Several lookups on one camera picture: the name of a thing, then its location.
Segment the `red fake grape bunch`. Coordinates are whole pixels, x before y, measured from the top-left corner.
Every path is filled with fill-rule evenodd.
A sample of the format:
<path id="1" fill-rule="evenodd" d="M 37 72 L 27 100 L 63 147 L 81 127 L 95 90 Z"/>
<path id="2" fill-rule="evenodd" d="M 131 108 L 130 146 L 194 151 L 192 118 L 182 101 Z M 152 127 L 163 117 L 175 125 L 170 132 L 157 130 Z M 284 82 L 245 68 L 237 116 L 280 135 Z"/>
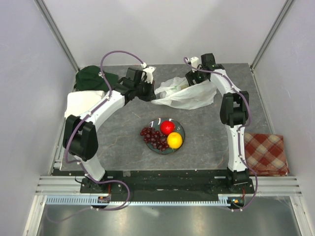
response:
<path id="1" fill-rule="evenodd" d="M 140 135 L 143 137 L 143 141 L 150 144 L 153 149 L 164 151 L 169 148 L 167 136 L 162 134 L 159 130 L 155 130 L 152 127 L 144 127 Z"/>

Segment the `white plastic bag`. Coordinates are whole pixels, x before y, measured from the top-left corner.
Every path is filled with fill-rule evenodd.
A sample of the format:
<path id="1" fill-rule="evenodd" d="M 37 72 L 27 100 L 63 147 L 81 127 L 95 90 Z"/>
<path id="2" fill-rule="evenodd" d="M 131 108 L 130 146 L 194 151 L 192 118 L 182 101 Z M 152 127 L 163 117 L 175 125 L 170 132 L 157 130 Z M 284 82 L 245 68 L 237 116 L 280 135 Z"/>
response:
<path id="1" fill-rule="evenodd" d="M 217 87 L 210 81 L 190 86 L 186 78 L 175 77 L 155 89 L 155 105 L 166 105 L 175 109 L 194 110 L 211 105 L 217 94 Z"/>

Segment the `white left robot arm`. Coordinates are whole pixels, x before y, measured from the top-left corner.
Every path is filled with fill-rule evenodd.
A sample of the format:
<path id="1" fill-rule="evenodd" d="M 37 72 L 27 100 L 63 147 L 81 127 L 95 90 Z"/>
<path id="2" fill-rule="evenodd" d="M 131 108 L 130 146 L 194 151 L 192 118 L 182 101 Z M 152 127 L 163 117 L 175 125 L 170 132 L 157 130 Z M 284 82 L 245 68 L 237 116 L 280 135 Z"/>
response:
<path id="1" fill-rule="evenodd" d="M 92 108 L 79 116 L 70 115 L 66 119 L 63 135 L 64 158 L 67 162 L 69 154 L 75 158 L 75 162 L 82 166 L 92 180 L 91 188 L 96 193 L 104 193 L 108 188 L 108 181 L 104 178 L 106 171 L 96 154 L 97 131 L 112 114 L 134 98 L 145 102 L 156 99 L 153 77 L 155 70 L 153 66 L 143 69 L 128 68 L 126 75 Z"/>

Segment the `yellow fake lemon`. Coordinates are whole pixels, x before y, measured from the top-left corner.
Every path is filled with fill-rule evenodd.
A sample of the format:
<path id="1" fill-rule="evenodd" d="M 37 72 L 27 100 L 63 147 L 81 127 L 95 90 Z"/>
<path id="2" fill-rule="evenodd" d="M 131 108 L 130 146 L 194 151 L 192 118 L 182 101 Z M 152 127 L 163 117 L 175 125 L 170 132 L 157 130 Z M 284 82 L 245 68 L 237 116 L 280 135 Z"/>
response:
<path id="1" fill-rule="evenodd" d="M 167 143 L 170 148 L 172 149 L 178 149 L 181 147 L 183 143 L 183 138 L 181 134 L 177 132 L 172 132 L 167 136 Z"/>

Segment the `red fake apple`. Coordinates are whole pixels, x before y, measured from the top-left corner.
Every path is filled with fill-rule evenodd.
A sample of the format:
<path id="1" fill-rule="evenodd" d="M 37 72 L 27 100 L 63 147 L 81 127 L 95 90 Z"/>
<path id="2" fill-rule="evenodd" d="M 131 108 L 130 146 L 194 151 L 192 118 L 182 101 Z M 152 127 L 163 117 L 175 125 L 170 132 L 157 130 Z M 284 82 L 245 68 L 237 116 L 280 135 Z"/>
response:
<path id="1" fill-rule="evenodd" d="M 159 128 L 162 134 L 169 135 L 174 131 L 175 124 L 172 121 L 166 120 L 161 123 Z"/>

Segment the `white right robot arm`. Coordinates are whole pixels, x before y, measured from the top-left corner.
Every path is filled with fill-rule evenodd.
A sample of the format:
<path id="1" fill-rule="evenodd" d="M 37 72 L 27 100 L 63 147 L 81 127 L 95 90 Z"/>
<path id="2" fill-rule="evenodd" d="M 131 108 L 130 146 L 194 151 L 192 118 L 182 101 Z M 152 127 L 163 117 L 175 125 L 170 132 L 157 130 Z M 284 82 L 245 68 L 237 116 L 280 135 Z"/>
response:
<path id="1" fill-rule="evenodd" d="M 220 120 L 227 131 L 229 151 L 225 187 L 230 193 L 238 193 L 243 184 L 249 182 L 244 147 L 245 127 L 251 121 L 249 93 L 232 82 L 222 64 L 216 63 L 212 53 L 203 54 L 200 59 L 185 57 L 184 63 L 191 68 L 186 74 L 190 85 L 210 81 L 222 95 Z"/>

